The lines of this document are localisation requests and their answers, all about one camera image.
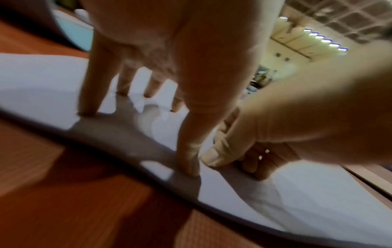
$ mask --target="wall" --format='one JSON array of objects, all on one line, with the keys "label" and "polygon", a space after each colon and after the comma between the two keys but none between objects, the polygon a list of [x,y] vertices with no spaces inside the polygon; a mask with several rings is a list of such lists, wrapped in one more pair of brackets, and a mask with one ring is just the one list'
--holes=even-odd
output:
[{"label": "wall", "polygon": [[309,62],[310,59],[270,39],[260,64],[272,71],[277,70],[274,75],[274,80],[277,80],[296,73]]}]

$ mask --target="gloved hand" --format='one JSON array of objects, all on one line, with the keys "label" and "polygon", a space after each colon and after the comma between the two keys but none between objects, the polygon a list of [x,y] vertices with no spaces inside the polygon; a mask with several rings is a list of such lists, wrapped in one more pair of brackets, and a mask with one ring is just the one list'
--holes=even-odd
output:
[{"label": "gloved hand", "polygon": [[213,168],[239,159],[263,180],[299,159],[388,163],[391,143],[392,44],[378,40],[246,98],[201,159]]},{"label": "gloved hand", "polygon": [[138,68],[153,71],[145,97],[167,78],[178,83],[172,111],[189,113],[177,162],[199,175],[204,139],[236,106],[255,73],[283,0],[82,0],[94,26],[78,111],[97,112],[112,78],[127,95]]}]

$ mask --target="fingernail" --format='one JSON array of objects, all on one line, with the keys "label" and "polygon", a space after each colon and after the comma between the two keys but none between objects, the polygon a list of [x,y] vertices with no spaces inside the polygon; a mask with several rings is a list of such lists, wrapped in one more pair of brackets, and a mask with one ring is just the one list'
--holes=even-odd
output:
[{"label": "fingernail", "polygon": [[209,167],[215,167],[215,163],[218,160],[219,154],[215,150],[215,148],[210,148],[208,149],[203,155],[201,155],[201,161],[209,166]]}]

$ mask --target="ceiling light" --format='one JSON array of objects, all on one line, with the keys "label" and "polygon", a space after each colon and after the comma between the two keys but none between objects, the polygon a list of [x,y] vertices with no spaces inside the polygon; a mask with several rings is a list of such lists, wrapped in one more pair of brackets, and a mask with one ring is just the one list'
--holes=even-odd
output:
[{"label": "ceiling light", "polygon": [[330,47],[339,47],[340,46],[340,44],[338,44],[338,43],[332,43],[332,44],[330,44]]}]

